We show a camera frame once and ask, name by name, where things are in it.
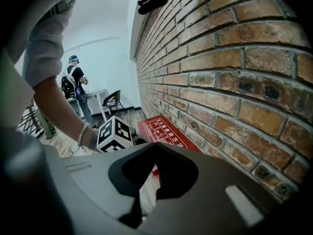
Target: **wooden floor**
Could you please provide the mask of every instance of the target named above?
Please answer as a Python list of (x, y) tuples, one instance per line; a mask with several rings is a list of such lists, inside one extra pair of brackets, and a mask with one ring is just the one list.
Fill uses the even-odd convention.
[[(145, 120), (145, 117), (142, 111), (127, 111), (122, 112), (121, 116), (125, 122), (127, 122), (132, 128), (136, 129), (137, 133), (139, 132), (138, 122)], [(102, 117), (94, 118), (94, 121), (97, 126), (104, 124)], [(52, 139), (46, 140), (45, 135), (40, 137), (42, 144), (49, 144), (54, 146), (61, 158), (67, 158), (70, 156), (85, 156), (96, 154), (97, 152), (92, 151), (88, 148), (79, 148), (77, 142), (69, 138), (63, 132), (56, 130), (57, 133), (53, 136)], [(159, 188), (159, 182), (156, 177), (150, 173), (145, 184), (140, 189), (140, 203), (142, 212), (144, 215), (148, 215), (151, 210), (156, 205), (156, 190)]]

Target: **ceiling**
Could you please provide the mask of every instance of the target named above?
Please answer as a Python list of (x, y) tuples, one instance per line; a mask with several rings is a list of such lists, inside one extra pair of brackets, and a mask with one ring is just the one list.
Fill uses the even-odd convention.
[(117, 22), (127, 26), (128, 0), (77, 0), (65, 35), (93, 24)]

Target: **backpack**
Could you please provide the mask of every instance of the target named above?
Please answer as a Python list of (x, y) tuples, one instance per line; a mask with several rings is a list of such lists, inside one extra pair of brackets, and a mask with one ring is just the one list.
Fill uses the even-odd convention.
[(67, 68), (66, 68), (65, 70), (66, 73), (62, 75), (61, 85), (62, 85), (62, 91), (64, 92), (66, 99), (75, 98), (76, 95), (79, 94), (77, 93), (77, 90), (80, 91), (78, 87), (79, 84), (76, 85), (75, 79), (72, 76), (75, 69), (76, 69), (76, 66), (73, 66), (70, 73), (68, 73)]

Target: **black and white fiducial marker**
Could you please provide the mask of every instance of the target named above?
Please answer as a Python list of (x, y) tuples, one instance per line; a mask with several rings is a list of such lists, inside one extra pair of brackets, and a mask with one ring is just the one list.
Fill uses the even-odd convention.
[(113, 116), (99, 128), (97, 149), (112, 152), (133, 146), (130, 127), (122, 119)]

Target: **red object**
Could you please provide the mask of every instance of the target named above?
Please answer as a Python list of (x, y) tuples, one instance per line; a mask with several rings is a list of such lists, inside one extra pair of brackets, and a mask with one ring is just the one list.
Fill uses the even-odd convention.
[[(177, 129), (165, 116), (159, 115), (138, 123), (140, 134), (150, 142), (163, 142), (184, 147), (199, 152), (196, 147), (179, 129)], [(155, 165), (153, 174), (159, 175)]]

